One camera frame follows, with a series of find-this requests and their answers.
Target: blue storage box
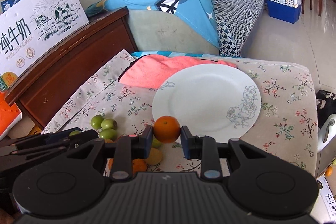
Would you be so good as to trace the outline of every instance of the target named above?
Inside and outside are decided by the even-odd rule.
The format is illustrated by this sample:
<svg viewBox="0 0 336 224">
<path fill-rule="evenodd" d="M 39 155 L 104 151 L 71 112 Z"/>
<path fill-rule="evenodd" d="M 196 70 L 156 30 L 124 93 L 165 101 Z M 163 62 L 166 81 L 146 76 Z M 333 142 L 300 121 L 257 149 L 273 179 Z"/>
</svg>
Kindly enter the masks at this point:
<svg viewBox="0 0 336 224">
<path fill-rule="evenodd" d="M 274 1 L 266 0 L 268 14 L 289 23 L 295 23 L 299 20 L 301 14 L 301 5 L 298 8 L 283 5 Z"/>
</svg>

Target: green fruit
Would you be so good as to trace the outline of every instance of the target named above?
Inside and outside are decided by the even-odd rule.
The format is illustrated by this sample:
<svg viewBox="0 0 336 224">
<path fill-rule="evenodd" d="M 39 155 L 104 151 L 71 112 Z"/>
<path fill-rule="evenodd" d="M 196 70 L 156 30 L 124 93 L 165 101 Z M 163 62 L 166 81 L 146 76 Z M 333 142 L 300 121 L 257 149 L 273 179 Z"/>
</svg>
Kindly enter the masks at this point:
<svg viewBox="0 0 336 224">
<path fill-rule="evenodd" d="M 99 133 L 99 137 L 103 138 L 103 139 L 109 139 L 114 141 L 118 136 L 117 131 L 115 131 L 112 128 L 107 128 L 107 129 L 103 129 L 100 133 Z"/>
<path fill-rule="evenodd" d="M 69 137 L 70 137 L 70 136 L 73 136 L 73 135 L 76 135 L 76 134 L 79 134 L 79 133 L 82 133 L 82 131 L 74 130 L 73 132 L 71 132 L 71 133 L 69 134 Z"/>
<path fill-rule="evenodd" d="M 117 129 L 117 127 L 118 127 L 117 122 L 113 119 L 105 119 L 104 121 L 101 122 L 102 129 L 107 128 Z"/>
<path fill-rule="evenodd" d="M 91 126 L 93 129 L 101 129 L 101 123 L 104 120 L 103 116 L 101 115 L 96 115 L 91 119 Z"/>
<path fill-rule="evenodd" d="M 155 137 L 153 137 L 152 147 L 159 148 L 162 145 L 162 142 L 158 141 Z"/>
</svg>

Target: pink towel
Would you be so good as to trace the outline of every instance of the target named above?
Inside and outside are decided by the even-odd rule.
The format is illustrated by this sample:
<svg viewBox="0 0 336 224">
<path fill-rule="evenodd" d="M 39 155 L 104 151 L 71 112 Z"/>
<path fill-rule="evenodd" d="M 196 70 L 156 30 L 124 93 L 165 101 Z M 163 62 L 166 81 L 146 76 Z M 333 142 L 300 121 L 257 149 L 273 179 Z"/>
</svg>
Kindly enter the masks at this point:
<svg viewBox="0 0 336 224">
<path fill-rule="evenodd" d="M 158 89 L 165 80 L 180 70 L 201 64 L 222 64 L 237 68 L 233 63 L 223 60 L 211 61 L 190 56 L 165 57 L 158 54 L 142 56 L 135 60 L 119 76 L 124 85 Z"/>
</svg>

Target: orange box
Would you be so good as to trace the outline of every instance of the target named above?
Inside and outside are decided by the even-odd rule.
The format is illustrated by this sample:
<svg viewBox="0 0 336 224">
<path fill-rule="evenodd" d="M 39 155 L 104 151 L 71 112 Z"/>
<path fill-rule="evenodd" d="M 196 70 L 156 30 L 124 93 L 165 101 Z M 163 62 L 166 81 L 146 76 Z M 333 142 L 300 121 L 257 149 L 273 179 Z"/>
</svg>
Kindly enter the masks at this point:
<svg viewBox="0 0 336 224">
<path fill-rule="evenodd" d="M 0 140 L 22 118 L 22 112 L 16 104 L 11 107 L 5 102 L 5 94 L 0 92 Z"/>
</svg>

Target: cow illustration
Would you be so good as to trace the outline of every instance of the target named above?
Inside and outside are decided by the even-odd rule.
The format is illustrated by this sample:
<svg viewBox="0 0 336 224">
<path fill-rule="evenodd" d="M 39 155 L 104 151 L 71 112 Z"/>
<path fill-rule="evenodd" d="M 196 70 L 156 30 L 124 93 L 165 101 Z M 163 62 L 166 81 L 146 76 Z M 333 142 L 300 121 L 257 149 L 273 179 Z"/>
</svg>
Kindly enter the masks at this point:
<svg viewBox="0 0 336 224">
<path fill-rule="evenodd" d="M 71 8 L 69 6 L 68 3 L 64 3 L 60 6 L 58 6 L 56 9 L 55 9 L 55 19 L 56 19 L 56 22 L 61 22 L 63 19 L 71 16 Z"/>
<path fill-rule="evenodd" d="M 37 19 L 35 19 L 37 27 L 41 27 L 44 23 L 48 22 L 48 18 L 45 15 L 40 15 Z"/>
</svg>

